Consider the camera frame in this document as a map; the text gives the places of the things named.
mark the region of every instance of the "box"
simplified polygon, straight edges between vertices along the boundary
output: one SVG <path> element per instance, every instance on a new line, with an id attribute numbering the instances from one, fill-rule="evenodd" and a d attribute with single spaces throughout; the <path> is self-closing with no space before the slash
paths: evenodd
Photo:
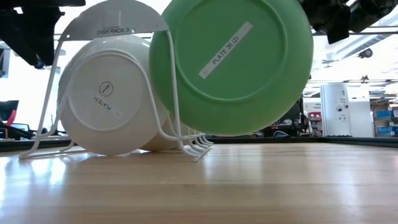
<path id="1" fill-rule="evenodd" d="M 392 111 L 385 110 L 385 111 L 378 111 L 376 116 L 377 116 L 378 118 L 382 118 L 382 117 L 386 117 L 386 116 L 392 117 L 393 115 L 394 115 L 394 114 L 393 114 Z"/>
<path id="2" fill-rule="evenodd" d="M 377 127 L 377 132 L 379 134 L 391 134 L 391 132 L 394 132 L 395 135 L 398 135 L 398 126 L 380 126 Z"/>

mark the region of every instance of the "wooden tabletop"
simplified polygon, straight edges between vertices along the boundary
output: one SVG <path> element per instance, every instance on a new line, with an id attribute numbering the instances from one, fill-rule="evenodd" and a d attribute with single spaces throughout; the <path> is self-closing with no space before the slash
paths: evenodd
<path id="1" fill-rule="evenodd" d="M 19 161 L 0 154 L 1 224 L 398 223 L 398 150 L 217 145 Z"/>

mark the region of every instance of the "black equipment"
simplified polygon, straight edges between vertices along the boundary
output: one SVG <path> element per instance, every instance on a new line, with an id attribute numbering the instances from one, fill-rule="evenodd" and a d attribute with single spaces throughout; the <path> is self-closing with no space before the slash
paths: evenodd
<path id="1" fill-rule="evenodd" d="M 1 0 L 0 40 L 35 68 L 51 65 L 55 24 L 64 15 L 59 7 L 85 4 L 85 0 Z"/>
<path id="2" fill-rule="evenodd" d="M 285 124 L 285 120 L 290 120 L 291 123 Z M 306 131 L 308 128 L 308 118 L 304 115 L 303 95 L 301 95 L 286 114 L 279 118 L 274 124 L 261 130 L 261 132 L 264 137 L 274 137 L 276 131 L 283 131 L 288 134 L 288 136 L 297 137 L 299 133 Z"/>
<path id="3" fill-rule="evenodd" d="M 0 122 L 7 121 L 13 110 L 18 109 L 19 100 L 0 101 Z"/>
<path id="4" fill-rule="evenodd" d="M 358 55 L 359 58 L 370 58 L 372 56 L 373 56 L 372 49 L 366 49 L 366 50 L 362 51 L 361 53 L 359 53 L 359 55 Z"/>
<path id="5" fill-rule="evenodd" d="M 328 36 L 329 44 L 349 37 L 349 31 L 361 32 L 388 15 L 398 0 L 298 0 L 311 26 Z"/>

